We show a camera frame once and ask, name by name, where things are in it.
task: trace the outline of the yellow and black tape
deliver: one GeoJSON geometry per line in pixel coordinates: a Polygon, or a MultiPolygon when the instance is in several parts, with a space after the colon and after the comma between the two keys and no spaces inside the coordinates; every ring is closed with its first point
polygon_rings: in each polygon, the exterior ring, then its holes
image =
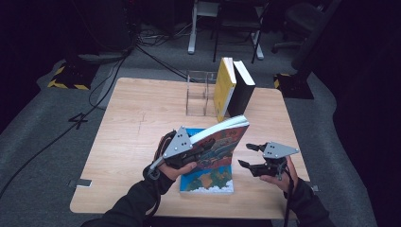
{"type": "Polygon", "coordinates": [[[54,77],[48,83],[47,87],[90,90],[91,83],[93,77],[95,76],[97,68],[92,69],[92,71],[94,72],[91,72],[86,76],[81,74],[79,70],[74,70],[75,69],[71,69],[71,67],[68,67],[66,62],[63,63],[61,67],[56,71],[54,77]]]}
{"type": "Polygon", "coordinates": [[[277,90],[281,90],[280,88],[280,80],[279,80],[279,76],[285,76],[285,77],[290,77],[290,74],[276,74],[273,77],[273,81],[274,81],[274,88],[277,90]]]}

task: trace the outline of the book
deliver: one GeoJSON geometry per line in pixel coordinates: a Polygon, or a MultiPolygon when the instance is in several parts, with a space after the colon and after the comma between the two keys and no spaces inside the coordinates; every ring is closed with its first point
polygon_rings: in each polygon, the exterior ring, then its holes
{"type": "Polygon", "coordinates": [[[227,107],[230,116],[245,113],[256,84],[242,61],[234,61],[236,86],[227,107]]]}
{"type": "Polygon", "coordinates": [[[247,118],[239,115],[206,130],[186,129],[192,149],[205,147],[207,144],[210,148],[201,154],[197,166],[191,172],[181,176],[180,192],[233,193],[233,153],[248,127],[247,118]]]}
{"type": "Polygon", "coordinates": [[[236,85],[233,58],[221,58],[213,98],[218,122],[224,120],[236,85]]]}

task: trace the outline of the person's left hand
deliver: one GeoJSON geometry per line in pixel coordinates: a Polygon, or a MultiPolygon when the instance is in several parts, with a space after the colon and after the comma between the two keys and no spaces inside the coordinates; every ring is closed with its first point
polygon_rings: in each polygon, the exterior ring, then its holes
{"type": "Polygon", "coordinates": [[[170,180],[175,181],[180,175],[190,172],[194,167],[197,166],[197,163],[192,162],[187,165],[181,167],[180,169],[175,169],[173,167],[168,166],[166,163],[161,164],[158,168],[162,171],[170,180]]]}
{"type": "MultiPolygon", "coordinates": [[[[291,161],[291,157],[287,156],[287,166],[289,169],[289,173],[291,174],[291,178],[294,181],[294,189],[297,187],[298,185],[298,174],[297,171],[295,170],[295,166],[291,161]]],[[[272,177],[269,175],[262,175],[259,177],[260,180],[267,182],[267,183],[273,183],[276,184],[281,190],[283,190],[284,192],[288,192],[288,188],[289,188],[289,176],[287,174],[283,174],[282,175],[283,179],[282,180],[278,180],[277,177],[272,177]]]]}

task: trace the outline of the black cable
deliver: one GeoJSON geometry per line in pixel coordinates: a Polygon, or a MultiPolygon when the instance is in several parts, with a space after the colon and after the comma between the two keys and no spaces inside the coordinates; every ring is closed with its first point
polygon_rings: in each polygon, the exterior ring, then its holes
{"type": "MultiPolygon", "coordinates": [[[[101,81],[101,82],[97,85],[97,87],[91,92],[91,94],[89,94],[89,98],[88,98],[88,99],[89,99],[89,104],[90,104],[92,107],[95,107],[95,105],[92,104],[92,101],[91,101],[92,95],[94,94],[95,90],[97,90],[97,88],[100,87],[100,85],[102,85],[104,82],[106,82],[107,79],[109,79],[109,78],[112,76],[113,71],[114,71],[114,68],[115,68],[117,65],[118,65],[118,62],[116,62],[115,65],[113,66],[112,72],[110,72],[110,75],[107,76],[105,79],[103,79],[103,81],[101,81]]],[[[100,110],[105,111],[105,109],[98,107],[98,105],[97,105],[97,108],[100,109],[100,110]]]]}
{"type": "Polygon", "coordinates": [[[152,58],[153,60],[155,60],[156,62],[160,63],[163,67],[165,67],[166,69],[168,69],[169,71],[171,71],[174,74],[177,74],[178,76],[180,76],[181,78],[187,80],[187,74],[184,73],[183,71],[180,71],[179,69],[171,66],[170,64],[159,60],[158,58],[150,55],[147,51],[145,51],[142,47],[140,47],[139,45],[136,46],[140,52],[144,53],[145,55],[149,56],[150,58],[152,58]]]}
{"type": "MultiPolygon", "coordinates": [[[[112,85],[114,84],[115,78],[117,77],[118,71],[122,65],[122,63],[124,62],[126,58],[123,59],[123,61],[120,62],[120,64],[118,65],[117,70],[115,71],[115,75],[112,81],[112,85]]],[[[88,116],[93,110],[95,110],[97,108],[97,106],[103,101],[104,98],[106,98],[107,94],[110,92],[110,90],[112,89],[113,86],[110,86],[109,89],[107,90],[106,94],[103,96],[103,98],[101,98],[98,103],[88,112],[88,113],[84,113],[83,116],[77,121],[75,122],[71,127],[69,127],[66,131],[64,131],[61,135],[59,135],[56,139],[54,139],[53,141],[51,141],[48,145],[46,145],[44,148],[42,148],[41,150],[39,150],[35,155],[33,155],[29,160],[27,160],[12,176],[11,178],[8,180],[8,182],[4,185],[4,187],[2,188],[1,192],[0,192],[0,200],[2,199],[4,193],[6,192],[7,188],[9,187],[9,185],[11,184],[11,182],[15,179],[15,177],[32,161],[34,160],[38,155],[40,155],[41,153],[43,153],[46,149],[50,148],[53,144],[55,144],[57,141],[59,141],[66,133],[68,133],[70,130],[72,130],[77,124],[81,123],[82,120],[88,116]]]]}
{"type": "Polygon", "coordinates": [[[192,23],[189,23],[188,25],[184,26],[183,28],[178,29],[177,32],[173,36],[166,36],[166,35],[163,35],[163,34],[157,35],[151,29],[142,30],[139,33],[139,37],[138,37],[138,40],[140,41],[139,44],[141,44],[142,46],[159,46],[159,45],[162,45],[162,44],[166,43],[167,41],[178,40],[178,39],[180,39],[180,38],[182,38],[184,36],[189,36],[190,33],[187,33],[187,34],[181,34],[181,33],[186,31],[189,27],[191,27],[191,25],[192,25],[192,23]],[[151,38],[155,39],[155,41],[153,43],[146,43],[146,42],[143,41],[144,39],[151,39],[151,38]]]}
{"type": "Polygon", "coordinates": [[[127,58],[128,55],[126,53],[123,53],[121,56],[119,57],[115,57],[115,58],[107,58],[107,59],[86,59],[86,58],[82,58],[81,56],[78,56],[80,59],[83,60],[83,62],[87,63],[87,64],[107,64],[107,63],[113,63],[116,61],[121,61],[124,58],[127,58]]]}
{"type": "Polygon", "coordinates": [[[292,180],[291,174],[289,173],[289,169],[284,169],[289,177],[289,185],[288,185],[288,196],[287,196],[287,207],[286,207],[286,216],[284,218],[284,227],[288,226],[288,216],[289,216],[289,203],[292,197],[292,191],[294,190],[294,181],[292,180]]]}
{"type": "MultiPolygon", "coordinates": [[[[171,143],[172,138],[174,137],[174,135],[176,134],[175,131],[171,131],[168,134],[166,134],[164,137],[162,137],[162,139],[159,142],[159,146],[156,149],[156,152],[154,152],[154,157],[153,157],[153,162],[155,162],[159,157],[161,157],[168,145],[171,143]]],[[[160,202],[162,200],[162,196],[160,194],[160,190],[159,190],[159,184],[158,184],[158,178],[159,178],[159,174],[156,174],[157,177],[155,177],[155,179],[153,179],[153,186],[155,188],[155,193],[156,193],[156,204],[154,205],[153,209],[151,210],[151,212],[149,214],[147,214],[146,216],[146,220],[152,218],[154,216],[154,214],[156,214],[157,210],[159,209],[159,205],[160,202]]]]}

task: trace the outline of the colorful book cover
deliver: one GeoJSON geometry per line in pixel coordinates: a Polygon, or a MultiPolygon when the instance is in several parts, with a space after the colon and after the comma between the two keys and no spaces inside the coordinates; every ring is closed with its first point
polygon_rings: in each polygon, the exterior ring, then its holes
{"type": "MultiPolygon", "coordinates": [[[[231,126],[212,133],[194,144],[194,149],[211,146],[200,156],[197,166],[191,172],[182,175],[180,191],[233,193],[234,184],[231,170],[233,152],[248,127],[248,122],[231,126]]],[[[200,131],[202,130],[187,129],[189,136],[193,136],[191,133],[197,134],[200,131]]]]}
{"type": "Polygon", "coordinates": [[[228,104],[236,85],[233,58],[222,58],[215,86],[215,108],[218,122],[224,120],[228,104]]]}

